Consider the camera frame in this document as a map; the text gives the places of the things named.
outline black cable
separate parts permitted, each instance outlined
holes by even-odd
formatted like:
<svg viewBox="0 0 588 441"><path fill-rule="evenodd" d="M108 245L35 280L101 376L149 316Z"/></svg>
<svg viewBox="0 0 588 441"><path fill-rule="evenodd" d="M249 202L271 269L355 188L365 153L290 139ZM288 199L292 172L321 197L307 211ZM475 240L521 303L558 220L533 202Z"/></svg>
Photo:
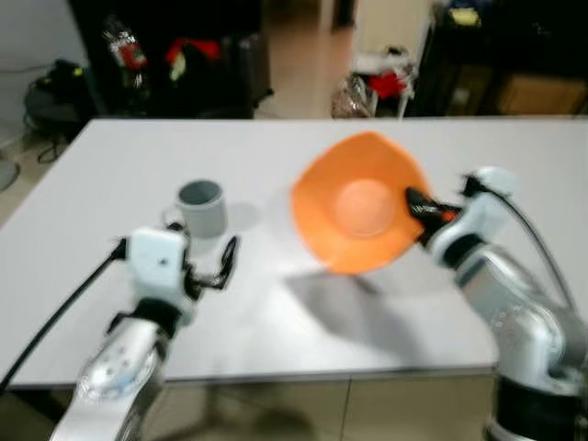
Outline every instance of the black cable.
<svg viewBox="0 0 588 441"><path fill-rule="evenodd" d="M528 220L528 218L515 204L508 200L508 198L506 198L504 195L501 195L500 193L492 190L491 188L486 187L482 183L480 184L482 191L490 193L495 198L498 198L514 214L516 219L527 229L527 231L533 238L533 241L535 242L535 245L537 246L539 252L543 254L547 266L551 271L551 275L553 276L556 285L560 288L561 295L568 304L568 308L570 308L570 310L572 311L577 311L578 307L576 306L576 302L573 299L573 296L571 295L570 287L566 283L564 276L561 274L558 264L556 263L555 259L553 258L547 246L545 245L545 242L543 241L539 233L535 230L535 228Z"/></svg>
<svg viewBox="0 0 588 441"><path fill-rule="evenodd" d="M51 141L51 145L46 149L43 149L41 153L37 155L38 164L51 164L59 159L61 153L57 149L59 142L56 140Z"/></svg>
<svg viewBox="0 0 588 441"><path fill-rule="evenodd" d="M117 259L124 258L125 250L126 250L126 240L123 239L117 245L115 250L102 262L98 268L94 270L94 272L88 276L86 280L80 285L70 297L68 297L62 306L53 313L53 315L43 324L43 326L37 331L35 336L28 342L27 347L20 353L17 360L12 364L8 372L2 378L2 382L0 382L0 396L6 393L6 389L10 384L12 378L17 374L18 370L22 367L22 365L27 361L28 356L30 356L31 352L37 347L40 341L45 337L48 331L51 330L53 325L62 317L62 315L70 309L70 307L74 304L76 300L80 298L80 296L84 293L84 291L88 288L88 286L98 277L100 276L108 266Z"/></svg>

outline red object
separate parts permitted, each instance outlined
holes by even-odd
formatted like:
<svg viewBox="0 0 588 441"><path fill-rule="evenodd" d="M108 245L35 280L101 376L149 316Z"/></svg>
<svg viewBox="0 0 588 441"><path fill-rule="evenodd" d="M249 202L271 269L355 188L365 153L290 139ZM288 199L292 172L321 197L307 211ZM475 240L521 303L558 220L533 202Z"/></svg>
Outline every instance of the red object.
<svg viewBox="0 0 588 441"><path fill-rule="evenodd" d="M131 70L140 70L145 64L147 64L147 59L143 54L141 46L137 43L121 46L119 48L119 53L125 66Z"/></svg>
<svg viewBox="0 0 588 441"><path fill-rule="evenodd" d="M382 99L398 98L402 90L406 88L406 84L394 72L370 76L368 85Z"/></svg>
<svg viewBox="0 0 588 441"><path fill-rule="evenodd" d="M184 45L191 45L201 51L206 58L216 62L221 58L221 46L214 40L175 39L165 55L168 64L172 64Z"/></svg>

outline cardboard box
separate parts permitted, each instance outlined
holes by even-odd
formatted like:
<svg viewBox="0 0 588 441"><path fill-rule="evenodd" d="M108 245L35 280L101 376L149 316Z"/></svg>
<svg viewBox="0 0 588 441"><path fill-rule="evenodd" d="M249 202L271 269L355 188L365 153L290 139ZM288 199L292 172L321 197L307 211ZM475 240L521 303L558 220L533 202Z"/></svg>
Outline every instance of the cardboard box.
<svg viewBox="0 0 588 441"><path fill-rule="evenodd" d="M505 115L575 115L586 99L586 83L514 74L498 99Z"/></svg>

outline wall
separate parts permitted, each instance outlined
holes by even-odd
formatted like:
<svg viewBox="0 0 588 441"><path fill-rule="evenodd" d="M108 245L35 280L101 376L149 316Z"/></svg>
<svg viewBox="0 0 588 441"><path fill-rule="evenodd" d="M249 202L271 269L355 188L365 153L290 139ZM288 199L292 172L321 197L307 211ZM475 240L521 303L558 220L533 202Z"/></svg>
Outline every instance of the wall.
<svg viewBox="0 0 588 441"><path fill-rule="evenodd" d="M404 46L418 59L432 0L359 0L355 52Z"/></svg>
<svg viewBox="0 0 588 441"><path fill-rule="evenodd" d="M330 32L333 29L334 1L321 0L319 5L319 29L322 31Z"/></svg>
<svg viewBox="0 0 588 441"><path fill-rule="evenodd" d="M5 70L65 58L86 64L85 51L66 0L0 0L0 147L22 133L23 98L45 71Z"/></svg>

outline floor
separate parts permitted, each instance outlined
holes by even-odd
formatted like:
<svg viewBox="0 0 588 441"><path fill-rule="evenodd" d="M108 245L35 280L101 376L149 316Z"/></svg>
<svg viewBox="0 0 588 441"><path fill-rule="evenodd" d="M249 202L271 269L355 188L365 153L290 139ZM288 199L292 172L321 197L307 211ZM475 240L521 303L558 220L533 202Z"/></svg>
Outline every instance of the floor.
<svg viewBox="0 0 588 441"><path fill-rule="evenodd" d="M329 118L330 95L346 73L351 29L318 34L312 19L269 28L276 93L259 119ZM0 226L51 165L37 164L39 141L4 150L21 174L0 193ZM167 386L143 425L147 441L404 441L481 439L490 376ZM67 392L58 392L62 400ZM53 424L12 395L0 399L0 441L46 440Z"/></svg>

